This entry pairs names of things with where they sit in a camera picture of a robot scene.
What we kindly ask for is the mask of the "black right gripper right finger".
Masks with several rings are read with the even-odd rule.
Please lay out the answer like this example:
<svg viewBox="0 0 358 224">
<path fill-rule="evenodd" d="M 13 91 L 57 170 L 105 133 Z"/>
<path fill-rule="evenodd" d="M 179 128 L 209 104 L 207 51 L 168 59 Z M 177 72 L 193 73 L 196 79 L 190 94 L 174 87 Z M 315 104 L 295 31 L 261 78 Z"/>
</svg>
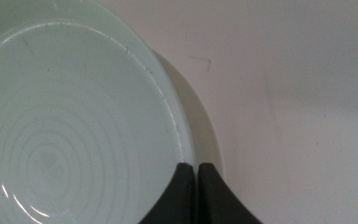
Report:
<svg viewBox="0 0 358 224">
<path fill-rule="evenodd" d="M 198 188 L 199 223 L 261 224 L 223 181 L 214 164 L 200 164 Z"/>
</svg>

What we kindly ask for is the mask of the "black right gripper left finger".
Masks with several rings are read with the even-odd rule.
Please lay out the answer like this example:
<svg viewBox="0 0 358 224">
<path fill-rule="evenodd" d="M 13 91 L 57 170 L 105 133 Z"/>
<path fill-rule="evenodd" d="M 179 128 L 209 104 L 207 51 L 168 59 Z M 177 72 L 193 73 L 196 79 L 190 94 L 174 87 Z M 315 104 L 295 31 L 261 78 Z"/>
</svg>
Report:
<svg viewBox="0 0 358 224">
<path fill-rule="evenodd" d="M 195 178 L 193 167 L 178 163 L 174 174 L 155 205 L 140 224 L 191 224 L 194 217 Z"/>
</svg>

